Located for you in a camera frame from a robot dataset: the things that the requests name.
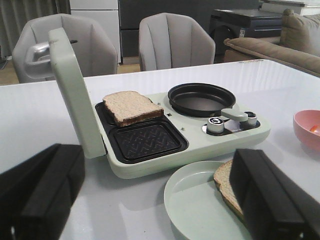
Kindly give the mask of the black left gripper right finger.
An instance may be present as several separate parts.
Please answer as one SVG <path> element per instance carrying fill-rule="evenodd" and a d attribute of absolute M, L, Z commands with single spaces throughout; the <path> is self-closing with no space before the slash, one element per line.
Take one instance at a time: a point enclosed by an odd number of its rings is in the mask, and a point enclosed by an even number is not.
<path fill-rule="evenodd" d="M 318 240 L 320 204 L 262 150 L 237 149 L 229 182 L 254 240 Z"/>

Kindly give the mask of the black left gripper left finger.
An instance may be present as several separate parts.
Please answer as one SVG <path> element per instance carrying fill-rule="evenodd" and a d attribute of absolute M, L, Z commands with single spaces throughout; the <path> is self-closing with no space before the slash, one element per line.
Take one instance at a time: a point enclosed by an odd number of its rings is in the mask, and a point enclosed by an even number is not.
<path fill-rule="evenodd" d="M 80 145 L 53 144 L 0 175 L 0 238 L 58 240 L 85 179 Z"/>

